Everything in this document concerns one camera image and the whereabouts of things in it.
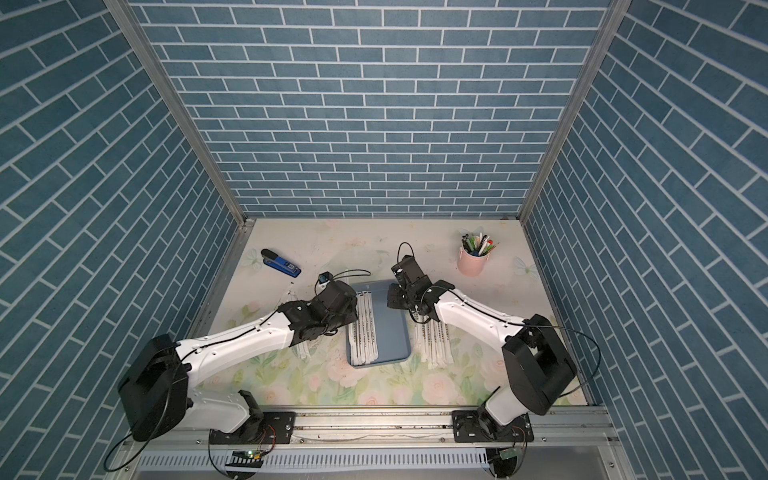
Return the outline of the straw being gripped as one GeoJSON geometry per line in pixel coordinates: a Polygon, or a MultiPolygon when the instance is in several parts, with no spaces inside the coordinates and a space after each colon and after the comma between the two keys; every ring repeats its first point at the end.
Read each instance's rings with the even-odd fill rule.
{"type": "Polygon", "coordinates": [[[368,300],[369,300],[369,293],[363,292],[361,295],[360,300],[360,306],[361,306],[361,330],[362,330],[362,348],[363,348],[363,362],[365,364],[370,362],[371,358],[371,347],[370,347],[370,340],[369,340],[369,311],[368,311],[368,300]]]}

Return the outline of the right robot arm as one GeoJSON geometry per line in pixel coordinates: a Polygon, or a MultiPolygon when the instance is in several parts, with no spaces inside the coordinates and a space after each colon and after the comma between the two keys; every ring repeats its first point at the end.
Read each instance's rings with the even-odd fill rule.
{"type": "Polygon", "coordinates": [[[458,328],[501,353],[507,381],[478,411],[486,425],[501,428],[525,414],[546,414],[575,379],[576,364],[546,317],[524,319],[483,305],[449,282],[432,281],[412,255],[392,273],[389,307],[458,328]]]}

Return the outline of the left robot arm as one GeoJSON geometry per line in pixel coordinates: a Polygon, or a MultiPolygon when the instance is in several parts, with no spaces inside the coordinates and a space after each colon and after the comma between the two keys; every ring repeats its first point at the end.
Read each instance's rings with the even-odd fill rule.
{"type": "Polygon", "coordinates": [[[167,334],[151,339],[117,385],[132,438],[209,430],[217,444],[261,440],[264,414],[250,392],[206,395],[200,384],[253,357],[335,334],[357,319],[356,291],[331,280],[312,299],[283,303],[236,328],[179,341],[167,334]]]}

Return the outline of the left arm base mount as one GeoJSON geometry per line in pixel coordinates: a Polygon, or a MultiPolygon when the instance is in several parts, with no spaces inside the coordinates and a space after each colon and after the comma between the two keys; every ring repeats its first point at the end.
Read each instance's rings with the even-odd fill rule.
{"type": "Polygon", "coordinates": [[[233,433],[219,430],[209,432],[211,445],[256,445],[270,447],[272,444],[288,444],[296,421],[294,411],[267,411],[251,416],[233,433]]]}

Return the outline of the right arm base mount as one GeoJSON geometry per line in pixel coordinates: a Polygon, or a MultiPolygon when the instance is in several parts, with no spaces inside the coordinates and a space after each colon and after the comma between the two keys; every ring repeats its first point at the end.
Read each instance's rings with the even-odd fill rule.
{"type": "Polygon", "coordinates": [[[456,443],[530,443],[534,441],[527,414],[518,416],[507,425],[500,425],[485,411],[454,410],[451,412],[451,420],[456,443]]]}

